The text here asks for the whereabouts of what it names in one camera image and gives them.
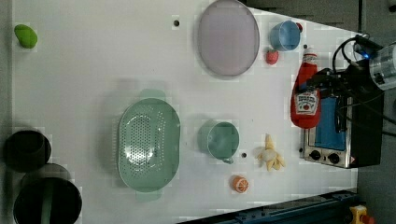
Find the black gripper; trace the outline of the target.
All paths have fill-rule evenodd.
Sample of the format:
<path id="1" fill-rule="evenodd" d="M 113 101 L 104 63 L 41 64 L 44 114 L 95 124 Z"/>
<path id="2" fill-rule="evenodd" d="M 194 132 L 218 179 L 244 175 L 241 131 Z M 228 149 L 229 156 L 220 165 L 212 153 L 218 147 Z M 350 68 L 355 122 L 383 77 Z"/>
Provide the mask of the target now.
<path id="1" fill-rule="evenodd" d="M 369 61 L 360 60 L 356 65 L 350 64 L 347 69 L 338 72 L 339 77 L 346 85 L 346 88 L 358 98 L 369 98 L 378 93 L 378 87 L 371 79 Z M 306 81 L 306 85 L 301 85 L 296 89 L 297 93 L 316 91 L 320 99 L 335 97 L 330 88 L 313 86 L 329 86 L 337 79 L 337 75 L 330 68 L 325 68 L 315 73 Z"/>

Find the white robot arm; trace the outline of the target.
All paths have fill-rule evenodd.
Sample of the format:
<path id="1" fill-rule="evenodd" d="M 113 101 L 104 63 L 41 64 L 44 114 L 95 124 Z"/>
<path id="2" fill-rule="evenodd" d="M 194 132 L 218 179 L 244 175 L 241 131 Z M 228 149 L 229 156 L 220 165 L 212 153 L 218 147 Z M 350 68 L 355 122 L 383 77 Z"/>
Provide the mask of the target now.
<path id="1" fill-rule="evenodd" d="M 298 79 L 297 93 L 317 91 L 321 98 L 351 96 L 367 97 L 394 89 L 396 83 L 395 45 L 368 48 L 363 59 L 350 61 L 345 70 L 322 69 L 311 77 Z"/>

